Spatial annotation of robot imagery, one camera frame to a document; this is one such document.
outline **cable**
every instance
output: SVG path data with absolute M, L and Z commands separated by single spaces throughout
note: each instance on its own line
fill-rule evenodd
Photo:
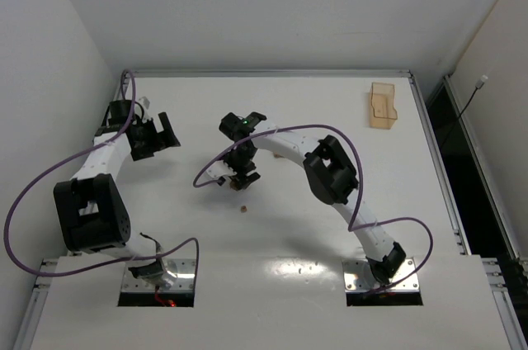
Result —
M 251 134 L 248 137 L 242 138 L 241 140 L 239 140 L 239 141 L 235 142 L 234 144 L 230 145 L 229 147 L 224 149 L 222 152 L 220 152 L 216 157 L 214 157 L 210 162 L 208 162 L 200 170 L 200 172 L 196 175 L 194 181 L 192 182 L 192 186 L 198 188 L 198 187 L 204 187 L 204 186 L 210 185 L 211 183 L 218 183 L 219 180 L 214 179 L 214 180 L 203 182 L 203 183 L 199 184 L 198 180 L 205 173 L 205 171 L 207 171 L 207 168 L 211 167 L 216 161 L 221 160 L 222 157 L 225 156 L 231 149 L 236 148 L 240 144 L 243 144 L 244 142 L 252 140 L 252 139 L 257 138 L 257 137 L 262 137 L 264 135 L 275 134 L 275 133 L 283 133 L 285 131 L 292 131 L 292 130 L 304 130 L 304 129 L 325 129 L 325 130 L 333 131 L 334 133 L 339 134 L 341 136 L 341 138 L 343 138 L 345 140 L 345 142 L 348 144 L 348 146 L 352 150 L 352 153 L 354 154 L 354 159 L 356 160 L 357 172 L 358 172 L 358 176 L 359 176 L 360 180 L 359 180 L 359 187 L 358 187 L 358 190 L 357 190 L 358 195 L 357 195 L 356 205 L 354 207 L 354 211 L 352 212 L 352 217 L 350 219 L 350 223 L 348 224 L 348 231 L 352 232 L 352 226 L 354 225 L 354 222 L 356 221 L 356 217 L 357 217 L 357 214 L 359 213 L 360 206 L 361 206 L 361 199 L 363 198 L 363 186 L 364 186 L 364 184 L 363 184 L 363 166 L 361 165 L 360 155 L 357 153 L 356 146 L 354 146 L 352 141 L 350 141 L 350 139 L 345 134 L 343 134 L 342 131 L 340 131 L 339 129 L 337 129 L 337 128 L 331 126 L 331 125 L 292 125 L 290 127 L 282 127 L 280 129 L 267 130 L 267 131 L 263 131 L 261 133 Z
M 458 114 L 458 116 L 451 122 L 452 123 L 452 126 L 449 128 L 449 131 L 447 131 L 447 135 L 445 136 L 444 140 L 442 141 L 442 143 L 440 144 L 440 148 L 439 150 L 442 151 L 442 149 L 444 148 L 444 145 L 446 144 L 447 140 L 449 139 L 449 137 L 451 136 L 451 133 L 453 132 L 453 130 L 455 129 L 456 127 L 456 124 L 459 122 L 460 120 L 460 117 L 462 117 L 462 115 L 464 114 L 465 110 L 468 109 L 468 106 L 469 104 L 473 101 L 473 97 L 475 97 L 475 94 L 477 93 L 478 90 L 480 90 L 484 84 L 488 81 L 488 77 L 486 75 L 483 75 L 478 81 L 477 81 L 477 84 L 475 84 L 475 89 L 473 90 L 473 93 L 471 93 L 471 97 L 469 98 L 469 100 L 466 102 L 464 108 L 462 108 L 462 111 L 460 111 L 460 113 Z
M 194 278 L 194 281 L 193 281 L 193 286 L 194 286 L 194 288 L 196 288 L 196 279 L 198 277 L 198 262 L 200 260 L 200 245 L 198 244 L 198 239 L 194 238 L 194 237 L 191 237 L 191 238 L 185 240 L 184 242 L 178 244 L 176 247 L 166 251 L 165 253 L 160 253 L 158 255 L 152 255 L 152 256 L 148 256 L 148 257 L 118 258 L 118 259 L 114 259 L 112 261 L 96 263 L 94 265 L 83 267 L 83 268 L 80 268 L 80 269 L 77 269 L 77 270 L 72 270 L 70 272 L 59 272 L 59 273 L 40 272 L 38 270 L 32 269 L 31 267 L 28 267 L 27 265 L 25 265 L 22 261 L 20 261 L 17 258 L 17 256 L 14 254 L 14 252 L 13 252 L 13 250 L 11 248 L 11 241 L 9 239 L 9 229 L 11 227 L 11 222 L 12 222 L 13 215 L 15 214 L 15 210 L 17 209 L 18 205 L 20 204 L 22 198 L 24 198 L 26 193 L 36 183 L 38 183 L 42 178 L 44 178 L 46 175 L 52 173 L 57 168 L 64 166 L 66 163 L 69 163 L 69 162 L 71 162 L 72 160 L 74 160 L 76 158 L 80 158 L 81 156 L 89 154 L 89 153 L 93 152 L 94 150 L 102 148 L 108 142 L 112 142 L 114 140 L 117 140 L 120 136 L 122 136 L 126 132 L 127 128 L 129 127 L 129 125 L 130 125 L 130 123 L 131 123 L 131 121 L 133 119 L 133 116 L 134 116 L 134 103 L 135 103 L 135 77 L 134 77 L 134 75 L 132 74 L 132 72 L 129 69 L 126 69 L 121 74 L 121 83 L 120 83 L 121 95 L 123 96 L 123 98 L 125 98 L 125 91 L 123 90 L 123 81 L 126 78 L 126 74 L 128 74 L 130 76 L 130 82 L 132 84 L 132 98 L 131 98 L 131 101 L 133 103 L 130 104 L 129 115 L 126 118 L 126 122 L 123 125 L 123 127 L 120 128 L 120 130 L 117 132 L 117 134 L 115 134 L 113 137 L 108 139 L 107 142 L 102 143 L 102 144 L 94 145 L 91 148 L 85 149 L 85 150 L 83 150 L 83 151 L 81 151 L 81 152 L 79 152 L 77 154 L 73 154 L 72 156 L 70 156 L 70 157 L 68 157 L 68 158 L 66 158 L 66 159 L 54 164 L 53 166 L 51 166 L 50 168 L 48 168 L 47 170 L 45 170 L 44 172 L 39 174 L 37 177 L 35 177 L 30 183 L 28 183 L 26 185 L 26 187 L 24 189 L 22 189 L 22 192 L 20 192 L 20 194 L 16 197 L 15 201 L 13 202 L 13 204 L 11 205 L 11 208 L 9 209 L 9 211 L 7 213 L 6 222 L 4 223 L 4 226 L 3 226 L 3 244 L 4 244 L 4 247 L 6 249 L 7 256 L 12 260 L 12 262 L 15 265 L 17 265 L 24 272 L 28 272 L 28 273 L 33 274 L 34 276 L 38 276 L 38 277 L 66 277 L 66 276 L 72 276 L 74 274 L 79 274 L 79 273 L 82 273 L 82 272 L 88 272 L 90 270 L 97 269 L 98 267 L 113 265 L 114 263 L 128 262 L 130 260 L 134 260 L 134 261 L 148 261 L 148 260 L 152 260 L 152 259 L 164 258 L 167 255 L 170 255 L 171 253 L 175 253 L 178 249 L 180 249 L 184 245 L 190 243 L 191 241 L 194 241 L 195 244 L 196 244 L 196 267 L 195 267 L 195 278 Z
M 212 180 L 212 181 L 207 181 L 207 182 L 203 182 L 201 184 L 198 184 L 198 180 L 205 173 L 207 168 L 212 166 L 216 161 L 221 160 L 222 157 L 225 156 L 231 149 L 236 148 L 237 146 L 239 146 L 240 144 L 242 144 L 242 143 L 244 143 L 246 141 L 252 140 L 252 139 L 257 138 L 257 137 L 262 137 L 264 135 L 281 133 L 281 132 L 284 132 L 284 131 L 315 129 L 315 128 L 326 129 L 326 130 L 330 130 L 330 131 L 333 131 L 333 132 L 339 134 L 346 141 L 346 143 L 348 144 L 348 146 L 352 150 L 352 153 L 354 154 L 354 158 L 356 159 L 357 172 L 358 172 L 360 180 L 359 180 L 359 189 L 358 189 L 356 206 L 354 207 L 354 211 L 352 212 L 352 217 L 351 217 L 350 223 L 348 225 L 348 231 L 349 232 L 354 232 L 356 230 L 370 228 L 370 227 L 377 226 L 377 225 L 379 225 L 379 226 L 388 225 L 388 224 L 392 224 L 394 222 L 400 222 L 400 221 L 404 221 L 404 220 L 409 220 L 409 221 L 412 221 L 412 222 L 416 222 L 416 223 L 421 225 L 426 230 L 427 235 L 429 236 L 429 250 L 427 251 L 427 254 L 426 254 L 425 258 L 423 259 L 423 261 L 411 273 L 409 273 L 406 277 L 404 277 L 404 278 L 402 278 L 402 279 L 400 279 L 398 281 L 392 282 L 392 283 L 390 283 L 387 286 L 381 286 L 380 288 L 376 288 L 374 290 L 368 291 L 365 294 L 366 295 L 367 294 L 370 295 L 370 294 L 374 294 L 376 292 L 381 292 L 381 291 L 388 290 L 389 288 L 392 288 L 393 286 L 397 286 L 400 282 L 407 280 L 410 276 L 412 276 L 413 274 L 417 273 L 426 264 L 427 260 L 431 256 L 431 253 L 432 253 L 432 250 L 433 250 L 433 246 L 434 246 L 432 232 L 429 229 L 429 227 L 423 221 L 421 221 L 421 220 L 419 220 L 417 218 L 412 218 L 412 217 L 393 218 L 392 220 L 382 220 L 382 221 L 374 222 L 374 223 L 371 223 L 371 224 L 363 224 L 363 225 L 353 226 L 354 222 L 356 221 L 356 217 L 357 217 L 357 214 L 359 212 L 359 209 L 360 209 L 361 199 L 363 197 L 363 187 L 364 187 L 364 183 L 363 183 L 363 167 L 361 166 L 361 160 L 360 160 L 359 154 L 357 153 L 356 146 L 354 146 L 352 141 L 350 141 L 350 139 L 346 135 L 344 135 L 339 129 L 337 129 L 335 127 L 332 127 L 331 125 L 294 125 L 294 126 L 291 126 L 291 127 L 283 127 L 283 128 L 275 129 L 275 130 L 267 130 L 267 131 L 263 131 L 261 133 L 249 135 L 246 138 L 242 138 L 241 140 L 239 140 L 239 141 L 235 142 L 234 144 L 230 145 L 228 148 L 224 149 L 216 157 L 214 157 L 210 162 L 208 162 L 198 172 L 198 174 L 196 175 L 194 181 L 192 182 L 192 186 L 198 188 L 198 187 L 204 187 L 204 186 L 209 185 L 211 183 L 218 183 L 218 180 Z

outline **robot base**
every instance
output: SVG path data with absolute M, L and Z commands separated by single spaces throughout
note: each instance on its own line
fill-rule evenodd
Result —
M 171 280 L 172 284 L 159 288 L 159 298 L 172 300 L 176 307 L 193 307 L 196 260 L 166 259 L 166 264 L 167 274 L 174 280 Z M 128 267 L 125 267 L 118 306 L 163 307 L 155 300 L 154 291 L 152 284 L 134 278 Z
M 414 268 L 414 261 L 411 258 L 405 259 L 405 262 L 390 281 L 394 282 L 404 278 Z M 420 284 L 416 273 L 387 291 L 373 294 L 368 294 L 367 292 L 377 288 L 379 283 L 372 276 L 366 259 L 343 261 L 343 275 L 345 279 L 346 305 L 348 306 L 423 305 Z

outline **small object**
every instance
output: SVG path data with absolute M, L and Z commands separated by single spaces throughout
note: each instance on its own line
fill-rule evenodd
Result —
M 370 127 L 390 130 L 398 119 L 394 109 L 394 85 L 390 83 L 372 83 L 370 89 Z

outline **metal plate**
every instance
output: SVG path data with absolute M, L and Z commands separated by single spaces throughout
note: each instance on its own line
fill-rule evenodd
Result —
M 405 259 L 405 262 L 396 272 L 391 282 L 400 280 L 415 269 L 414 260 Z M 343 261 L 343 275 L 345 277 L 345 292 L 360 293 L 373 290 L 380 284 L 372 276 L 369 263 L 366 259 L 349 259 Z M 420 284 L 415 273 L 404 282 L 390 288 L 388 292 L 419 292 Z
M 195 259 L 168 259 L 167 266 L 176 273 L 176 280 L 171 287 L 160 288 L 160 293 L 189 294 L 194 292 Z M 154 286 L 141 279 L 136 279 L 128 268 L 125 268 L 121 282 L 121 293 L 141 294 L 153 293 Z

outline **white panel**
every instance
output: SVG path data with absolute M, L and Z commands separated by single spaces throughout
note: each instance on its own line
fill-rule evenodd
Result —
M 392 130 L 369 126 L 374 81 L 396 85 L 398 120 Z M 193 235 L 218 253 L 246 253 L 251 247 L 253 253 L 269 256 L 361 254 L 342 217 L 312 195 L 303 170 L 271 152 L 257 153 L 262 178 L 246 192 L 191 186 L 200 168 L 230 144 L 218 130 L 222 117 L 230 111 L 259 111 L 281 126 L 337 126 L 359 150 L 365 201 L 379 220 L 423 219 L 436 236 L 435 252 L 458 254 L 408 79 L 159 78 L 139 79 L 138 85 L 152 112 L 167 112 L 182 147 L 125 162 L 117 184 L 133 225 L 164 247 Z M 241 214 L 244 205 L 247 212 Z M 402 241 L 408 255 L 426 252 L 427 235 L 420 226 L 403 223 L 386 229 Z
M 22 188 L 86 148 L 115 83 L 69 0 L 0 0 L 0 216 Z M 12 225 L 19 257 L 38 267 L 64 251 L 52 197 L 78 163 L 50 175 Z M 11 348 L 35 278 L 0 253 L 0 348 Z
M 31 350 L 509 349 L 479 257 L 433 258 L 424 306 L 347 307 L 339 258 L 304 260 L 318 270 L 299 274 L 292 259 L 204 248 L 193 309 L 116 307 L 122 265 L 55 279 Z
M 426 95 L 495 0 L 71 0 L 115 68 L 404 68 Z
M 526 0 L 499 0 L 460 60 L 452 78 L 462 107 L 477 79 L 488 82 L 464 114 L 477 140 L 477 154 L 488 180 L 509 216 L 524 255 L 528 254 L 528 5 Z

